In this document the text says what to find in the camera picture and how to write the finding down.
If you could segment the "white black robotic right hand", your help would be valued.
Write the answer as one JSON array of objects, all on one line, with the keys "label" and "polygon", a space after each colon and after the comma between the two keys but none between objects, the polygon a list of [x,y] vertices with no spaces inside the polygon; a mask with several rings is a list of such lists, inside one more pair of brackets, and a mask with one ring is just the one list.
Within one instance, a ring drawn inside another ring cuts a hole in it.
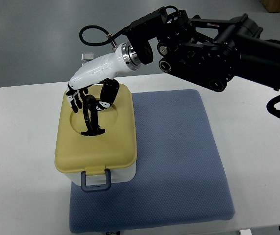
[{"label": "white black robotic right hand", "polygon": [[87,92],[89,86],[103,80],[113,80],[119,73],[129,73],[140,68],[141,61],[132,45],[120,44],[114,52],[84,63],[68,82],[66,97],[72,110],[77,113],[82,109],[80,95]]}]

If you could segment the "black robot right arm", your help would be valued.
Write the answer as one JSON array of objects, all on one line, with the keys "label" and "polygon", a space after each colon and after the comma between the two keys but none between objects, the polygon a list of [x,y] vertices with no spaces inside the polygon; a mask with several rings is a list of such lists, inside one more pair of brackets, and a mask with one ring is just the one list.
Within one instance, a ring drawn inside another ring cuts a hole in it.
[{"label": "black robot right arm", "polygon": [[[189,18],[186,11],[166,7],[121,29],[142,64],[153,61],[149,41],[158,40],[160,69],[215,92],[223,91],[235,76],[280,91],[280,41],[262,40],[259,27],[247,14],[225,20]],[[267,103],[267,111],[280,118],[276,104],[280,95]]]}]

